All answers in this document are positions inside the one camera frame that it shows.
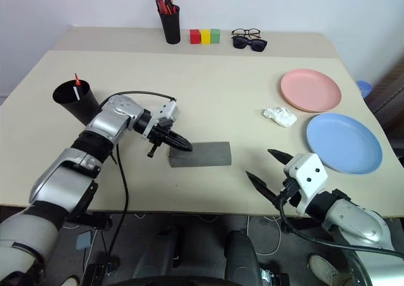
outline blue container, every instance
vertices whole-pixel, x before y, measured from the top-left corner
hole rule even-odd
[[[359,81],[356,81],[356,84],[358,85],[358,87],[360,89],[362,98],[366,98],[368,96],[368,94],[370,94],[372,92],[373,87],[368,82],[359,80]]]

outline pen holder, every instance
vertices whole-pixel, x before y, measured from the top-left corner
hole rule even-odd
[[[90,85],[83,80],[80,80],[81,85],[76,86],[80,99],[77,99],[73,87],[76,81],[71,80],[59,85],[53,92],[53,99],[56,103],[61,104],[80,122],[87,125],[97,114],[99,104],[90,89]]]
[[[165,15],[159,13],[160,19],[162,19],[162,25],[164,29],[165,40],[169,44],[177,44],[181,40],[179,32],[179,7],[174,5],[177,12],[171,15]]]

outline blue plate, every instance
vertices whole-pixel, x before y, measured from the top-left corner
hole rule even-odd
[[[343,114],[314,117],[306,134],[310,149],[325,165],[339,172],[368,174],[382,161],[382,150],[374,134]]]

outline crumpled tissue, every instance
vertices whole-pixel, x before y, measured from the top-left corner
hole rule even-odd
[[[282,127],[289,127],[297,120],[297,117],[284,107],[268,108],[264,110],[263,115]]]

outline shoe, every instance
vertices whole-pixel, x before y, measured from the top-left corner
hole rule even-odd
[[[79,285],[78,278],[72,275],[66,281],[64,281],[61,286],[78,286],[78,285]]]
[[[328,286],[333,285],[334,277],[339,274],[338,270],[329,261],[317,254],[310,255],[307,266],[320,281]]]

